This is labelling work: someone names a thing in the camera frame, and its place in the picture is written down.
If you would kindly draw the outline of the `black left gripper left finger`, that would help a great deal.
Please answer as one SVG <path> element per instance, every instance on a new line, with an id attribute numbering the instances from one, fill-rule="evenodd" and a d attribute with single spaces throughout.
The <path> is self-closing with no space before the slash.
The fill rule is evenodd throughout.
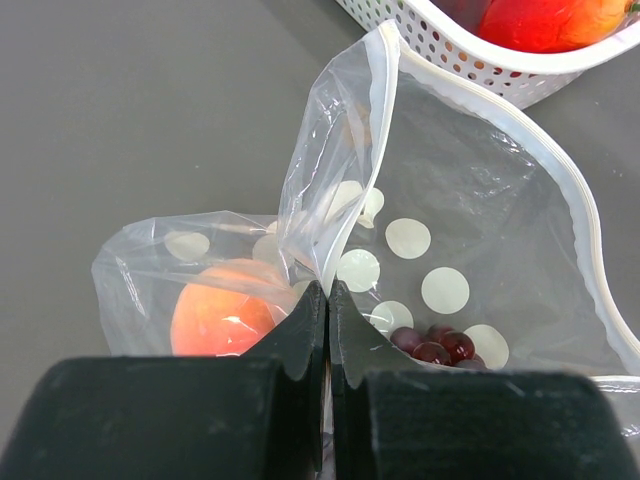
<path id="1" fill-rule="evenodd" d="M 311 479 L 322 467 L 326 298 L 308 285 L 245 354 L 87 357 L 36 384 L 5 479 Z"/>

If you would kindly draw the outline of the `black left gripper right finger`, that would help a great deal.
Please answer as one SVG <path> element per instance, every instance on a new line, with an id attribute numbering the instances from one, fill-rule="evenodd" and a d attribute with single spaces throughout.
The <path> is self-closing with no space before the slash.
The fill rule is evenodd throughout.
<path id="1" fill-rule="evenodd" d="M 635 479 L 639 460 L 600 384 L 565 372 L 430 369 L 328 299 L 340 479 Z"/>

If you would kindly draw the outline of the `clear zip top bag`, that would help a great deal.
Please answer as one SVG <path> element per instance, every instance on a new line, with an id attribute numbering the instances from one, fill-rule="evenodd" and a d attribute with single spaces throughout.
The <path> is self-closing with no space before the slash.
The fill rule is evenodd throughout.
<path id="1" fill-rule="evenodd" d="M 343 282 L 381 334 L 447 324 L 494 370 L 637 375 L 606 280 L 600 218 L 570 157 L 489 91 L 430 65 L 391 21 L 314 82 L 279 210 L 125 226 L 92 265 L 115 355 L 169 355 L 182 289 L 233 259 L 298 299 Z"/>

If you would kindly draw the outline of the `red yellow fake mango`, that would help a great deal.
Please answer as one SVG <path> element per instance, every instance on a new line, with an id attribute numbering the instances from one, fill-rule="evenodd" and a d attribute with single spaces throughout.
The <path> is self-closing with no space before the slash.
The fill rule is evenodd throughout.
<path id="1" fill-rule="evenodd" d="M 600 42 L 638 11 L 628 0 L 493 1 L 477 36 L 521 52 L 563 53 Z"/>

